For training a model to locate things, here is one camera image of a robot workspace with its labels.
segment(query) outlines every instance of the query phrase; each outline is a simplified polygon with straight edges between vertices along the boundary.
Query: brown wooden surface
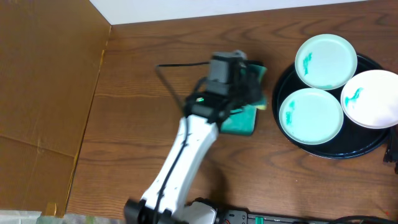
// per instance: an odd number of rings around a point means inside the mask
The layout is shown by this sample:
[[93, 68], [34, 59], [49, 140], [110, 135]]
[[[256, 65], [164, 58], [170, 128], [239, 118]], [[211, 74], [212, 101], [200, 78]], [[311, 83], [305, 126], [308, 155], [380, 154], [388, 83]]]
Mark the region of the brown wooden surface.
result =
[[[114, 26], [73, 183], [69, 213], [123, 218], [174, 141], [180, 112], [155, 76], [158, 63], [208, 60], [214, 51], [245, 51], [269, 69], [271, 93], [300, 45], [313, 35], [348, 39], [358, 52], [398, 72], [398, 1], [252, 12]], [[168, 68], [181, 96], [206, 67]], [[271, 110], [260, 111], [251, 137], [220, 135], [193, 182], [189, 200], [210, 198], [253, 212], [300, 217], [398, 217], [398, 175], [382, 164], [385, 146], [355, 159], [311, 156], [279, 131]]]

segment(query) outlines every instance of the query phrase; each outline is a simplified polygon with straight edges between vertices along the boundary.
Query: wire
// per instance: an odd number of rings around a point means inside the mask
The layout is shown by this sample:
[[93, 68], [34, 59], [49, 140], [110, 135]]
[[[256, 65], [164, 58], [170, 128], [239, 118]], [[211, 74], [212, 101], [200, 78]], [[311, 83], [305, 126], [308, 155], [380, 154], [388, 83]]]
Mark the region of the wire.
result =
[[160, 71], [160, 67], [183, 67], [183, 66], [196, 66], [196, 65], [207, 65], [209, 62], [198, 62], [198, 63], [183, 63], [183, 64], [162, 64], [162, 65], [156, 65], [155, 66], [155, 72], [159, 80], [163, 83], [163, 85], [167, 88], [169, 93], [172, 95], [174, 98], [174, 101], [178, 105], [178, 107], [181, 109], [183, 116], [185, 117], [185, 135], [184, 135], [184, 140], [182, 142], [180, 151], [178, 152], [176, 158], [173, 161], [172, 166], [169, 169], [169, 172], [167, 173], [162, 186], [160, 187], [159, 190], [159, 195], [157, 196], [157, 201], [154, 209], [154, 217], [153, 217], [153, 224], [157, 224], [157, 216], [158, 216], [158, 209], [160, 205], [160, 201], [162, 200], [163, 197], [163, 192], [164, 189], [166, 188], [167, 181], [169, 180], [175, 165], [178, 162], [178, 159], [180, 158], [182, 151], [184, 150], [185, 146], [187, 145], [187, 140], [188, 140], [188, 132], [189, 132], [189, 123], [188, 123], [188, 118], [185, 116], [184, 110], [183, 110], [183, 105], [180, 101], [180, 98], [176, 94], [175, 90], [173, 89], [173, 86], [166, 80], [166, 78], [163, 76], [162, 72]]
[[336, 220], [329, 222], [329, 224], [344, 223], [344, 222], [353, 221], [353, 220], [369, 221], [369, 222], [380, 223], [380, 224], [397, 224], [396, 222], [385, 219], [385, 218], [371, 217], [371, 216], [366, 216], [366, 215], [353, 215], [353, 216], [341, 217], [341, 218], [338, 218]]

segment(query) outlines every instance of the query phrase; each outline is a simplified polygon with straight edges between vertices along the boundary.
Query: cardboard box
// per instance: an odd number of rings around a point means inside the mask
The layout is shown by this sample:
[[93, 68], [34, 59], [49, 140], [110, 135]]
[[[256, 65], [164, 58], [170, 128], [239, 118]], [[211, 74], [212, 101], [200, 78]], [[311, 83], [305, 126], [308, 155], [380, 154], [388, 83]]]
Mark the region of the cardboard box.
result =
[[88, 0], [0, 1], [0, 209], [65, 213], [109, 32]]

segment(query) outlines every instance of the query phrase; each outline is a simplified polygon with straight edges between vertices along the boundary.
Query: black tray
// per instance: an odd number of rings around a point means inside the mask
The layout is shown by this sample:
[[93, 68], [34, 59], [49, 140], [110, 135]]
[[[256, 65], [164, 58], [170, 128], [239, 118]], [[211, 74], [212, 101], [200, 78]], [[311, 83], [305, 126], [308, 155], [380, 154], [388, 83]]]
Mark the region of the black tray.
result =
[[[382, 69], [382, 67], [375, 61], [367, 58], [363, 55], [358, 55], [358, 66], [355, 71], [355, 75], [374, 69]], [[282, 129], [279, 123], [279, 109], [282, 102], [293, 92], [302, 88], [309, 88], [303, 81], [297, 76], [295, 71], [294, 63], [289, 66], [277, 82], [274, 92], [272, 94], [272, 111], [274, 118], [278, 124], [279, 129], [293, 144], [302, 148], [303, 150], [325, 158], [332, 159], [347, 159], [362, 156], [373, 149], [383, 144], [388, 135], [388, 129], [368, 129], [359, 126], [352, 122], [344, 114], [343, 127], [340, 132], [332, 140], [319, 144], [319, 145], [308, 145], [299, 143], [290, 138], [285, 131]], [[340, 95], [343, 86], [335, 90], [329, 90], [339, 102]]]

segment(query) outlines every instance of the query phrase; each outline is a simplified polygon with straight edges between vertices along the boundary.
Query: round plate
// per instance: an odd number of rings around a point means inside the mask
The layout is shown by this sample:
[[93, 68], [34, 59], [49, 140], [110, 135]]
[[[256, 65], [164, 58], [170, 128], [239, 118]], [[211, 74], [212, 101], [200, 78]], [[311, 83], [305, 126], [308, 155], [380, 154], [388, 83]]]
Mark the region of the round plate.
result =
[[[362, 55], [358, 56], [358, 67], [355, 74], [374, 69], [382, 68], [375, 61]], [[308, 86], [299, 79], [294, 64], [292, 64], [279, 78], [272, 94], [272, 112], [276, 123], [286, 138], [296, 146], [320, 157], [347, 159], [371, 152], [386, 141], [389, 135], [389, 129], [364, 128], [347, 118], [346, 115], [340, 132], [328, 142], [318, 145], [308, 145], [292, 139], [286, 134], [279, 123], [279, 108], [290, 94], [302, 88], [308, 88]], [[340, 100], [342, 89], [343, 87], [340, 87], [328, 92], [337, 100]]]
[[343, 120], [340, 102], [332, 94], [315, 88], [293, 92], [279, 109], [283, 130], [303, 144], [322, 144], [333, 139]]
[[366, 128], [398, 124], [398, 75], [385, 70], [360, 73], [344, 86], [341, 106], [349, 119]]
[[308, 39], [295, 59], [298, 77], [308, 86], [321, 90], [343, 86], [354, 75], [357, 64], [354, 47], [333, 34]]

